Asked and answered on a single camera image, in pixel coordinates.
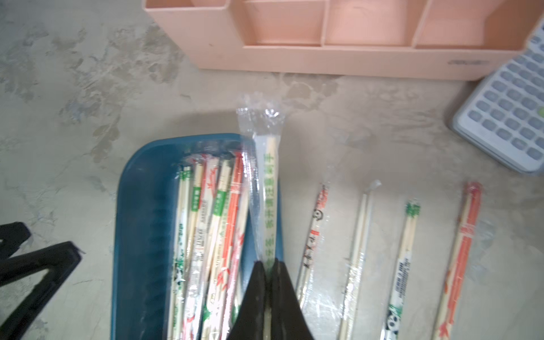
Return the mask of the green panda chopsticks pair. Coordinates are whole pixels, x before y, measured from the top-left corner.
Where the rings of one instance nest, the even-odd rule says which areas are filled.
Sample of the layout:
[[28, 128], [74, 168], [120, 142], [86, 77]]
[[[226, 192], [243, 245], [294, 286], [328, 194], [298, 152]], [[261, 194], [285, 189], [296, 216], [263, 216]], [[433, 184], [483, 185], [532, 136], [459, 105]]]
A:
[[407, 202], [405, 207], [405, 225], [399, 246], [387, 314], [381, 332], [381, 339], [384, 340], [397, 340], [399, 338], [398, 333], [402, 321], [409, 271], [412, 266], [412, 249], [420, 211], [421, 205], [418, 200]]

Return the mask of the pink desk file organizer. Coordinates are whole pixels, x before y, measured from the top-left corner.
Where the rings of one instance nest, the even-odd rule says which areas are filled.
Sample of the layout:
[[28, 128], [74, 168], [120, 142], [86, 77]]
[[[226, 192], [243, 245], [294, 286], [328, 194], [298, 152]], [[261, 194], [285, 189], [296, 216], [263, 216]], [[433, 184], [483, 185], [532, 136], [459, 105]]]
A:
[[471, 81], [521, 54], [542, 1], [145, 1], [201, 69]]

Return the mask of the plain chopsticks pair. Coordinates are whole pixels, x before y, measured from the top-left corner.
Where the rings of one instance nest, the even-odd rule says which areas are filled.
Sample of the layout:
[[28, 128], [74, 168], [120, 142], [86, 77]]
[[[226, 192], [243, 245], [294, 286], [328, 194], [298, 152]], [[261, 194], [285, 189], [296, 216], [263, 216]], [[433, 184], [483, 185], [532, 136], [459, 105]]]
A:
[[373, 218], [374, 191], [380, 186], [381, 181], [379, 180], [371, 182], [361, 198], [337, 339], [352, 339], [353, 337], [359, 290], [367, 258], [368, 238]]

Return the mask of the red striped chopsticks pair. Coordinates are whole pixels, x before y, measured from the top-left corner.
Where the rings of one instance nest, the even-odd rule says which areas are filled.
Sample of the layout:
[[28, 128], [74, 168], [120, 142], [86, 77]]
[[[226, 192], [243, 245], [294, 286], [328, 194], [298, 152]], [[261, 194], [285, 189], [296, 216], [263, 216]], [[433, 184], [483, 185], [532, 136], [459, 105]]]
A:
[[456, 307], [463, 288], [470, 249], [480, 213], [482, 191], [483, 186], [478, 182], [473, 181], [466, 185], [463, 207], [460, 211], [456, 237], [436, 314], [433, 339], [451, 338], [456, 318]]

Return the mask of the white grey calculator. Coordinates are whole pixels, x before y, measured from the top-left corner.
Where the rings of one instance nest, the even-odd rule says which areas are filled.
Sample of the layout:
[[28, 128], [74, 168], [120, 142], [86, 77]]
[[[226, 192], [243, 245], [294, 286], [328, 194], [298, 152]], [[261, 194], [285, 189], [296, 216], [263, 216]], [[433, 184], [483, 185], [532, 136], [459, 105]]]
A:
[[518, 173], [542, 174], [542, 23], [521, 55], [479, 83], [453, 115], [451, 129]]

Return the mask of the green text chopsticks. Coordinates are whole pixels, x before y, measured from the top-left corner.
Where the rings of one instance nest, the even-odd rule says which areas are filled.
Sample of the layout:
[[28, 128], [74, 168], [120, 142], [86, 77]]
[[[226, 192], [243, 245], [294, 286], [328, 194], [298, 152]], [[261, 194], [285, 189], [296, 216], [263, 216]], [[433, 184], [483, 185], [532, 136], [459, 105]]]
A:
[[276, 260], [279, 223], [279, 145], [286, 116], [279, 102], [246, 93], [237, 108], [256, 255], [266, 275]]

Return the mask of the red striped chopsticks in tray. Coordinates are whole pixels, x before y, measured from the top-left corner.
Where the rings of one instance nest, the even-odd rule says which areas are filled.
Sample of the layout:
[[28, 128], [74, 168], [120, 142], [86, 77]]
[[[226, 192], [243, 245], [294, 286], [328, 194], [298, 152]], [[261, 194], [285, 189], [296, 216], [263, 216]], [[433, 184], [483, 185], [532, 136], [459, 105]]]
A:
[[228, 337], [239, 262], [245, 240], [248, 188], [243, 154], [241, 152], [235, 153], [235, 168], [233, 170], [229, 194], [222, 266], [216, 285], [216, 310], [214, 318], [211, 320], [211, 339], [226, 339]]

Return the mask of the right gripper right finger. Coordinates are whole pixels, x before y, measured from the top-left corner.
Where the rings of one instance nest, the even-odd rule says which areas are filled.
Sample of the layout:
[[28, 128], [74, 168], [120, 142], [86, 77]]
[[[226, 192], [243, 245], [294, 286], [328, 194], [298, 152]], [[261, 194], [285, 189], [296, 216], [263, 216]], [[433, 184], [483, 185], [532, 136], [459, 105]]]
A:
[[272, 340], [313, 340], [284, 262], [275, 260], [271, 270]]

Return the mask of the red leaf chopsticks in tray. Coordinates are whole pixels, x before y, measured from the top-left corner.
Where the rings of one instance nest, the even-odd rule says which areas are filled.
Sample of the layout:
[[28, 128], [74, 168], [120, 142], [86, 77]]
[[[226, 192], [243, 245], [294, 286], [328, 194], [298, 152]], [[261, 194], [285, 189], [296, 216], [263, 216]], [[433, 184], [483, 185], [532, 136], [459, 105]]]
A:
[[205, 243], [211, 205], [218, 175], [219, 158], [201, 154], [194, 168], [194, 184], [191, 197], [191, 231], [188, 256], [191, 262], [187, 270], [186, 301], [183, 318], [183, 339], [195, 337], [196, 311], [199, 301], [200, 281], [203, 271]]

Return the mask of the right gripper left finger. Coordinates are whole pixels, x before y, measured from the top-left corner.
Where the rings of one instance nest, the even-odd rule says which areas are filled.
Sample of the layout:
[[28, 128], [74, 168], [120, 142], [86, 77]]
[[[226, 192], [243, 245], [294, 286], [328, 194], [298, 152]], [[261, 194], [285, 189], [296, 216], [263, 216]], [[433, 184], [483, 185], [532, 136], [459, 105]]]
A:
[[239, 310], [229, 332], [228, 340], [263, 340], [264, 316], [267, 298], [266, 271], [262, 262], [256, 262]]

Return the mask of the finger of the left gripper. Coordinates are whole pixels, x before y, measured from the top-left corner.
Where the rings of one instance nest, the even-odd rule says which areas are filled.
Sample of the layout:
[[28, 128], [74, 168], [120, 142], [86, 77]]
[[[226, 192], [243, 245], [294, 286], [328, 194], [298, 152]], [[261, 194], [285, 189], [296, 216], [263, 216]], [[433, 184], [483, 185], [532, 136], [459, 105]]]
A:
[[15, 256], [31, 236], [22, 222], [1, 226], [1, 286], [44, 272], [30, 294], [1, 323], [2, 339], [22, 339], [26, 331], [82, 260], [73, 242], [62, 242]]

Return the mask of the red panda chopsticks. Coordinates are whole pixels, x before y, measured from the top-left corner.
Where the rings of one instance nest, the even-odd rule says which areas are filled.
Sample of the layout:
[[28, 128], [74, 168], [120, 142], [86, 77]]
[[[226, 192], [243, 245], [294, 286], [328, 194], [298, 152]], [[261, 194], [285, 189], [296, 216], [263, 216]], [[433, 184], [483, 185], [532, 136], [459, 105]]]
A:
[[325, 209], [330, 191], [330, 185], [327, 183], [321, 184], [319, 193], [314, 204], [312, 218], [308, 234], [303, 249], [300, 270], [297, 279], [296, 296], [300, 309], [302, 310], [307, 300], [308, 291], [310, 290], [310, 280], [314, 267], [315, 250], [320, 241], [321, 226], [324, 224]]

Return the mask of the teal plastic storage tray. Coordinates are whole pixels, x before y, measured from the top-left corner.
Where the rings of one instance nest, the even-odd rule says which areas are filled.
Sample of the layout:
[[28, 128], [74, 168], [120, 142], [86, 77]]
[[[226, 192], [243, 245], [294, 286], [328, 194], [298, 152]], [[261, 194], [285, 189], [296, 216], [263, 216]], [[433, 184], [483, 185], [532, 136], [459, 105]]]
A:
[[173, 267], [179, 165], [193, 154], [242, 150], [233, 133], [146, 144], [126, 164], [117, 198], [111, 339], [165, 339]]

